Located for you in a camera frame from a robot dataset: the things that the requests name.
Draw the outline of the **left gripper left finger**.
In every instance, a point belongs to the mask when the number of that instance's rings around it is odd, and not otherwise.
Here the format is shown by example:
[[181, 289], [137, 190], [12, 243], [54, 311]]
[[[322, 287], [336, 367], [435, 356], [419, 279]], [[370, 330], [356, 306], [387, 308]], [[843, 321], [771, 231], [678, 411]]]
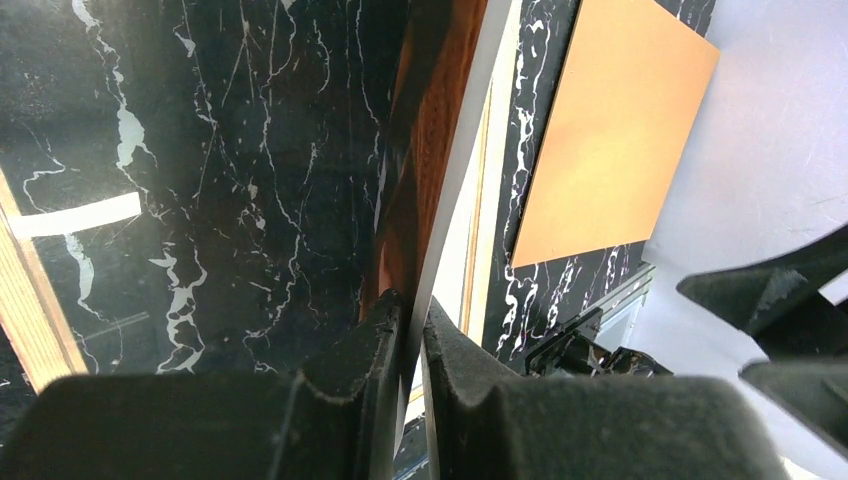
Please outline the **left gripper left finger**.
[[72, 376], [1, 456], [5, 479], [389, 479], [402, 298], [293, 373]]

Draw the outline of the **white wooden picture frame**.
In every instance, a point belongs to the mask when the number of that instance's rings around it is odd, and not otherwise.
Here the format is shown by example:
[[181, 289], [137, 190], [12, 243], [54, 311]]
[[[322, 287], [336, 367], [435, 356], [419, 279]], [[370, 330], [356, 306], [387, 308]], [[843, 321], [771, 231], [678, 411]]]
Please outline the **white wooden picture frame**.
[[413, 1], [5, 1], [1, 325], [31, 386], [352, 330]]

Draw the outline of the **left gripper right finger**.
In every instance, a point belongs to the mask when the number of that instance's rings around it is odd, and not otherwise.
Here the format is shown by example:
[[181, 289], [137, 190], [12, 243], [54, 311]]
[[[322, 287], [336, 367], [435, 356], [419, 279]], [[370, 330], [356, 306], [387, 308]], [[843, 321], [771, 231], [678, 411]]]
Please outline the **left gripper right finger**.
[[435, 479], [783, 479], [745, 398], [709, 377], [523, 377], [432, 303], [422, 332]]

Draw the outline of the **printed photo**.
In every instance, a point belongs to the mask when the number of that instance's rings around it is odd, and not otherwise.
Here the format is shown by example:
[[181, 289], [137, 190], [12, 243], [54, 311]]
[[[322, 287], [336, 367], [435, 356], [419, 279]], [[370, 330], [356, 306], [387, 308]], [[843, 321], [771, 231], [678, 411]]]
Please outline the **printed photo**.
[[366, 426], [390, 455], [402, 429], [420, 336], [470, 163], [509, 1], [413, 1], [403, 35], [386, 152], [398, 180], [377, 227], [361, 310], [393, 297], [394, 346]]

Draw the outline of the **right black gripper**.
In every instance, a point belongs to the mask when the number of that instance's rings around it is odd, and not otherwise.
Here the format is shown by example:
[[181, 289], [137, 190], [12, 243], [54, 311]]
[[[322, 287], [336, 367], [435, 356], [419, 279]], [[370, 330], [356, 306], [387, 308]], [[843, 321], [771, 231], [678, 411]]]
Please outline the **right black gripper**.
[[847, 229], [744, 267], [684, 277], [679, 294], [766, 354], [739, 376], [841, 456], [847, 454], [847, 305], [820, 288], [847, 269]]

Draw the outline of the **brown cardboard backing board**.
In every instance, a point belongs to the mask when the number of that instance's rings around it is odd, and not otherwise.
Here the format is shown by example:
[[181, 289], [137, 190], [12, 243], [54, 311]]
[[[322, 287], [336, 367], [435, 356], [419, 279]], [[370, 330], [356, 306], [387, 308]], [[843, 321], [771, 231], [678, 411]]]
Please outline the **brown cardboard backing board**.
[[650, 238], [719, 56], [654, 1], [580, 4], [512, 266]]

